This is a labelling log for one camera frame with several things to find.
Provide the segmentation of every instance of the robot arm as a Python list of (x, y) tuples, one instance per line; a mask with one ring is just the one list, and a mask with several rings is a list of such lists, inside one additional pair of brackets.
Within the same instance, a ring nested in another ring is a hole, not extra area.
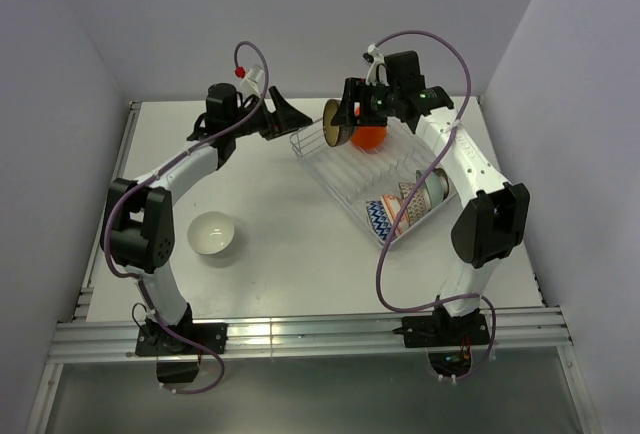
[[(458, 259), (439, 294), (443, 299), (484, 292), (500, 259), (522, 242), (529, 203), (526, 188), (511, 186), (491, 165), (467, 130), (458, 125), (455, 110), (431, 111), (420, 118), (415, 133), (433, 152), (441, 152), (456, 125), (455, 141), (441, 165), (456, 186), (463, 211), (451, 232)], [(451, 317), (465, 316), (479, 302), (479, 298), (459, 299), (444, 308)]]
[[(264, 105), (240, 128), (216, 139), (209, 145), (193, 148), (212, 135), (234, 125), (259, 101), (257, 83), (262, 69), (252, 68), (240, 83), (239, 91), (231, 84), (215, 84), (209, 88), (206, 99), (206, 112), (194, 126), (187, 138), (183, 152), (188, 155), (169, 169), (160, 169), (144, 174), (134, 180), (116, 179), (112, 182), (107, 195), (105, 222), (111, 215), (116, 203), (129, 190), (150, 177), (156, 179), (136, 192), (115, 214), (115, 222), (110, 231), (111, 256), (116, 264), (126, 267), (129, 274), (137, 279), (136, 285), (142, 297), (147, 296), (156, 312), (148, 311), (147, 326), (174, 352), (181, 346), (173, 339), (164, 336), (156, 324), (155, 314), (161, 316), (165, 324), (174, 332), (188, 337), (191, 327), (191, 310), (176, 285), (169, 258), (173, 251), (175, 236), (173, 230), (173, 206), (202, 178), (222, 167), (235, 150), (236, 138), (258, 132), (267, 140), (275, 139), (312, 123), (312, 120), (294, 109), (280, 95), (275, 87), (269, 92), (275, 110), (269, 111)], [(142, 211), (141, 221), (132, 218), (132, 214)], [(104, 249), (104, 233), (101, 239)]]
[[(346, 143), (356, 128), (386, 126), (389, 117), (396, 117), (433, 152), (440, 153), (449, 142), (451, 130), (456, 129), (441, 165), (455, 185), (463, 208), (451, 231), (458, 259), (438, 297), (480, 295), (500, 259), (522, 242), (529, 193), (522, 184), (512, 186), (487, 161), (459, 125), (453, 102), (444, 89), (425, 87), (414, 51), (384, 57), (375, 48), (374, 55), (371, 52), (370, 48), (364, 56), (372, 66), (367, 78), (345, 80), (339, 107), (331, 119), (325, 119), (325, 139), (336, 147)], [(373, 68), (377, 71), (380, 65), (385, 67), (387, 84), (372, 75)], [(355, 115), (356, 104), (360, 107), (359, 116)], [(446, 317), (444, 324), (451, 326), (463, 318), (477, 316), (479, 301), (479, 297), (458, 299), (436, 311)]]

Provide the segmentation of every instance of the clear plastic tray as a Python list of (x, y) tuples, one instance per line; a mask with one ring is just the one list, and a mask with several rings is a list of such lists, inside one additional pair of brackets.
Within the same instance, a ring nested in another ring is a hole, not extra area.
[[(351, 142), (327, 146), (322, 120), (291, 135), (291, 145), (300, 163), (329, 192), (353, 220), (380, 248), (384, 241), (375, 233), (367, 215), (366, 202), (384, 194), (400, 197), (398, 183), (416, 181), (416, 170), (426, 169), (435, 159), (427, 146), (397, 119), (389, 119), (387, 137), (377, 148), (364, 151)], [(427, 215), (392, 241), (428, 223), (438, 209), (457, 196), (455, 190)]]

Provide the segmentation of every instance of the gray wall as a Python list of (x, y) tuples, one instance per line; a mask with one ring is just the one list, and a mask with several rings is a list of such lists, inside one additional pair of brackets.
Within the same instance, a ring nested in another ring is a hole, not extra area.
[(532, 0), (484, 100), (607, 432), (640, 425), (640, 0)]
[(63, 0), (0, 0), (0, 430), (21, 432), (82, 281), (126, 104)]
[[(432, 29), (468, 59), (483, 93), (530, 0), (69, 0), (129, 99), (200, 99), (233, 79), (231, 50), (257, 42), (288, 95), (342, 92), (364, 75), (362, 52), (382, 36)], [(460, 68), (433, 41), (418, 47), (430, 80), (464, 90)]]

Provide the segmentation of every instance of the patterned cup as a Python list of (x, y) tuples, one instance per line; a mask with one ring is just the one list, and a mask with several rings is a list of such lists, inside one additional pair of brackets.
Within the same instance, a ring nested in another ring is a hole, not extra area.
[[(416, 171), (416, 181), (422, 177), (422, 171)], [(451, 187), (449, 185), (449, 176), (443, 169), (435, 169), (424, 181), (423, 192), (424, 199), (429, 210), (435, 209), (449, 197)]]
[[(393, 223), (398, 217), (398, 212), (400, 212), (400, 208), (402, 207), (402, 201), (398, 196), (394, 196), (393, 194), (385, 194), (380, 198), (382, 201), (382, 206), (384, 207), (385, 212), (387, 213), (387, 217)], [(400, 223), (396, 229), (396, 236), (400, 237), (404, 231), (409, 229), (409, 216), (405, 212), (402, 216)]]
[[(409, 193), (414, 188), (415, 184), (411, 182), (401, 182), (398, 184), (400, 187), (400, 194), (402, 195), (402, 200), (406, 199), (409, 196)], [(407, 207), (407, 215), (409, 217), (409, 224), (414, 225), (420, 219), (427, 215), (429, 212), (429, 208), (427, 207), (427, 203), (424, 198), (424, 188), (421, 188), (416, 192), (416, 195), (413, 196), (411, 202), (409, 203), (409, 207)]]
[(367, 214), (369, 215), (369, 223), (376, 235), (383, 241), (391, 232), (391, 222), (387, 216), (382, 201), (367, 201)]

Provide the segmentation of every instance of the purple cable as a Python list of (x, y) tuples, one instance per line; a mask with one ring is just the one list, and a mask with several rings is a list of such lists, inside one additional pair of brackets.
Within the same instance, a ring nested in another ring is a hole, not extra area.
[[(460, 65), (462, 66), (462, 69), (464, 71), (464, 77), (465, 77), (465, 81), (466, 81), (466, 84), (467, 84), (467, 88), (466, 88), (465, 95), (464, 95), (464, 101), (462, 102), (462, 106), (460, 106), (460, 111), (456, 115), (456, 121), (460, 120), (460, 118), (464, 114), (464, 111), (467, 109), (467, 105), (469, 104), (469, 100), (471, 99), (471, 73), (469, 72), (469, 67), (467, 66), (467, 63), (465, 62), (465, 60), (462, 58), (462, 56), (456, 50), (455, 47), (453, 47), (451, 44), (449, 44), (447, 41), (445, 41), (440, 36), (438, 36), (436, 34), (432, 34), (432, 33), (427, 32), (427, 31), (421, 31), (421, 30), (407, 30), (407, 31), (395, 32), (393, 34), (388, 35), (387, 37), (384, 37), (383, 39), (379, 40), (378, 42), (376, 42), (375, 46), (376, 47), (380, 47), (382, 44), (384, 44), (387, 41), (390, 41), (391, 39), (395, 39), (396, 37), (401, 37), (401, 36), (406, 36), (406, 35), (411, 35), (411, 34), (429, 37), (431, 39), (434, 39), (434, 40), (438, 41), (440, 44), (442, 44), (447, 49), (449, 49), (449, 51), (451, 51), (451, 53), (460, 62)], [(491, 350), (493, 349), (493, 346), (495, 344), (495, 339), (496, 339), (496, 311), (495, 311), (495, 307), (489, 301), (489, 299), (487, 299), (485, 296), (483, 296), (481, 294), (462, 294), (462, 295), (459, 295), (459, 296), (447, 297), (445, 299), (438, 299), (436, 301), (429, 302), (429, 303), (423, 304), (421, 306), (395, 307), (395, 306), (392, 306), (391, 304), (389, 304), (387, 302), (387, 300), (384, 298), (384, 294), (382, 293), (382, 267), (384, 265), (384, 260), (385, 260), (385, 258), (387, 256), (387, 253), (389, 252), (389, 248), (391, 246), (391, 242), (395, 238), (396, 229), (398, 228), (398, 225), (402, 221), (402, 217), (404, 216), (405, 212), (407, 211), (407, 208), (409, 207), (409, 204), (411, 203), (411, 200), (413, 199), (413, 197), (420, 190), (420, 187), (424, 184), (424, 182), (427, 179), (427, 177), (429, 177), (429, 174), (431, 174), (434, 171), (434, 169), (438, 166), (438, 164), (440, 164), (440, 162), (442, 162), (442, 159), (444, 158), (444, 156), (447, 154), (447, 152), (449, 151), (449, 149), (453, 145), (453, 142), (455, 140), (457, 131), (458, 131), (458, 128), (457, 128), (457, 126), (454, 125), (454, 127), (451, 129), (451, 133), (449, 134), (449, 139), (447, 140), (447, 143), (444, 145), (444, 147), (442, 148), (442, 151), (440, 151), (440, 153), (436, 156), (436, 158), (431, 163), (431, 165), (424, 171), (424, 173), (422, 174), (422, 177), (420, 177), (420, 179), (416, 182), (416, 184), (413, 187), (413, 189), (411, 189), (411, 192), (405, 198), (405, 200), (404, 200), (404, 202), (402, 204), (402, 207), (400, 208), (400, 211), (398, 212), (398, 214), (396, 216), (396, 220), (393, 222), (393, 225), (391, 226), (391, 232), (389, 233), (389, 235), (385, 239), (384, 246), (382, 247), (382, 251), (380, 252), (380, 258), (378, 259), (378, 266), (376, 268), (376, 294), (378, 295), (378, 300), (380, 301), (380, 303), (384, 307), (386, 307), (390, 311), (398, 312), (398, 313), (420, 312), (420, 311), (424, 311), (425, 309), (431, 309), (431, 308), (434, 308), (434, 307), (442, 306), (443, 304), (447, 304), (449, 302), (457, 301), (457, 300), (460, 300), (460, 299), (480, 298), (484, 302), (486, 302), (487, 305), (489, 306), (489, 310), (491, 311), (491, 319), (492, 319), (491, 336), (489, 338), (489, 346), (487, 347), (487, 350), (486, 350), (484, 356), (482, 357), (482, 359), (480, 360), (480, 362), (472, 370), (470, 370), (468, 373), (466, 373), (463, 376), (460, 376), (458, 378), (458, 379), (464, 379), (464, 378), (470, 377), (475, 372), (477, 372), (477, 370), (480, 367), (482, 367), (482, 365), (487, 361), (487, 359), (491, 355)]]
[[(137, 279), (138, 280), (138, 285), (140, 286), (140, 292), (142, 293), (142, 297), (144, 298), (145, 302), (147, 303), (147, 306), (149, 307), (149, 309), (151, 309), (151, 310), (154, 310), (155, 307), (153, 305), (153, 301), (151, 299), (151, 296), (149, 295), (149, 291), (147, 291), (147, 288), (145, 287), (144, 283), (141, 282), (142, 281), (141, 276), (138, 275), (138, 274), (130, 273), (130, 272), (120, 272), (120, 271), (118, 271), (118, 269), (116, 268), (115, 263), (113, 261), (113, 257), (111, 256), (111, 231), (113, 230), (113, 224), (115, 223), (116, 214), (122, 210), (122, 207), (124, 206), (124, 204), (136, 192), (138, 192), (141, 189), (144, 189), (145, 187), (151, 185), (157, 178), (159, 178), (160, 176), (165, 174), (167, 171), (169, 171), (170, 169), (175, 167), (180, 161), (182, 161), (185, 157), (188, 157), (195, 150), (200, 149), (203, 146), (209, 145), (211, 142), (215, 141), (219, 137), (224, 136), (226, 134), (229, 134), (231, 131), (233, 131), (233, 130), (237, 129), (238, 127), (242, 126), (245, 122), (249, 121), (249, 119), (251, 119), (255, 115), (255, 113), (258, 112), (258, 110), (262, 107), (262, 104), (264, 103), (265, 98), (267, 96), (267, 89), (269, 88), (269, 66), (267, 65), (267, 60), (265, 59), (264, 55), (262, 54), (262, 51), (260, 51), (258, 46), (256, 46), (255, 44), (253, 44), (252, 42), (249, 42), (249, 41), (242, 41), (242, 42), (239, 42), (236, 45), (236, 47), (235, 47), (235, 49), (233, 51), (233, 62), (235, 64), (236, 68), (239, 67), (239, 64), (238, 64), (238, 51), (240, 50), (240, 48), (242, 46), (251, 47), (255, 51), (255, 53), (258, 55), (258, 57), (260, 58), (260, 61), (262, 62), (262, 66), (264, 68), (264, 86), (262, 88), (262, 93), (260, 94), (260, 100), (256, 103), (256, 105), (253, 107), (251, 112), (249, 112), (249, 114), (244, 116), (242, 119), (240, 119), (238, 122), (236, 122), (232, 126), (229, 126), (226, 129), (223, 129), (222, 131), (203, 139), (202, 141), (200, 141), (197, 144), (193, 145), (187, 151), (181, 152), (176, 157), (174, 157), (169, 162), (167, 162), (164, 166), (162, 166), (160, 169), (158, 169), (157, 174), (149, 176), (147, 179), (145, 179), (144, 181), (140, 182), (139, 184), (137, 184), (136, 186), (131, 188), (120, 199), (118, 199), (118, 202), (116, 202), (116, 204), (113, 206), (113, 209), (111, 210), (111, 214), (109, 214), (109, 217), (107, 218), (107, 223), (106, 223), (105, 229), (104, 229), (104, 255), (105, 255), (105, 259), (107, 261), (107, 266), (109, 267), (109, 270), (113, 273), (114, 276), (117, 276), (117, 277), (119, 277), (121, 279), (126, 279), (126, 278), (135, 278), (135, 279)], [(160, 316), (160, 313), (157, 311), (157, 309), (156, 309), (154, 317), (155, 317), (155, 320), (158, 323), (158, 325), (160, 325), (160, 327), (167, 334), (169, 334), (171, 337), (177, 339), (180, 342), (183, 342), (185, 344), (193, 346), (196, 349), (199, 349), (199, 350), (201, 350), (203, 352), (206, 352), (207, 354), (210, 354), (220, 364), (220, 374), (217, 377), (217, 379), (215, 381), (213, 381), (211, 384), (209, 384), (209, 385), (207, 385), (205, 387), (202, 387), (200, 389), (193, 389), (193, 390), (177, 389), (176, 393), (178, 393), (178, 394), (199, 394), (201, 392), (206, 392), (206, 391), (208, 391), (210, 389), (213, 389), (215, 386), (217, 386), (220, 383), (220, 381), (222, 380), (222, 376), (224, 376), (224, 371), (225, 371), (224, 362), (223, 362), (222, 358), (218, 354), (213, 352), (211, 349), (209, 349), (209, 348), (207, 348), (207, 347), (205, 347), (205, 346), (203, 346), (201, 344), (198, 344), (197, 342), (190, 341), (189, 339), (187, 339), (185, 337), (182, 337), (178, 333), (173, 332), (169, 328), (169, 326), (167, 326), (167, 324), (164, 322), (164, 320)]]

